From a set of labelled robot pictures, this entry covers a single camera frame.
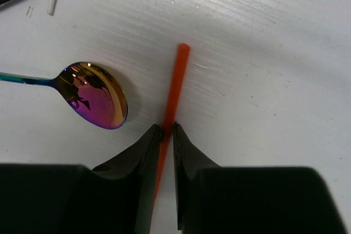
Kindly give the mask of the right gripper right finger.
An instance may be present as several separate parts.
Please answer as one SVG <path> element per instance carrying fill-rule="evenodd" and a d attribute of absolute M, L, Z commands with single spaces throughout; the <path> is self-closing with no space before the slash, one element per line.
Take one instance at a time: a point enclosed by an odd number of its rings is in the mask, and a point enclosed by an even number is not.
<path fill-rule="evenodd" d="M 175 122 L 173 126 L 173 158 L 175 174 L 175 195 L 177 204 L 177 226 L 182 233 L 188 233 L 186 214 L 195 204 L 192 193 L 195 191 L 195 177 L 207 168 L 219 168 L 216 162 L 200 151 L 189 139 L 183 127 Z"/>

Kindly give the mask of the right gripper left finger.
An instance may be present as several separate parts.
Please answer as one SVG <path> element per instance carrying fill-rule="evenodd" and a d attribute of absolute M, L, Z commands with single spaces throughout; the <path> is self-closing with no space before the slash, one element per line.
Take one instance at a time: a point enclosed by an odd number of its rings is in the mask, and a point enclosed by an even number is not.
<path fill-rule="evenodd" d="M 132 146 L 93 168 L 103 180 L 97 190 L 106 233 L 149 233 L 162 130 L 153 124 Z"/>

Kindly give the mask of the orange chopstick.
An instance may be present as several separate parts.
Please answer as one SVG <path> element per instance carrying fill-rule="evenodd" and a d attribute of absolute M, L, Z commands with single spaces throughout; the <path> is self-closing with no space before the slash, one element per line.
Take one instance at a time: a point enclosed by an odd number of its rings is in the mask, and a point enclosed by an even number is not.
<path fill-rule="evenodd" d="M 188 64 L 190 51 L 190 46 L 185 43 L 181 43 L 177 47 L 177 54 L 174 61 L 172 79 L 167 97 L 166 109 L 162 125 L 163 136 L 160 143 L 155 195 L 152 208 L 155 207 L 156 203 L 158 188 L 161 182 L 163 168 L 167 157 L 167 151 L 172 135 L 173 124 L 175 122 L 177 107 L 182 91 L 182 85 L 186 73 L 186 67 Z"/>

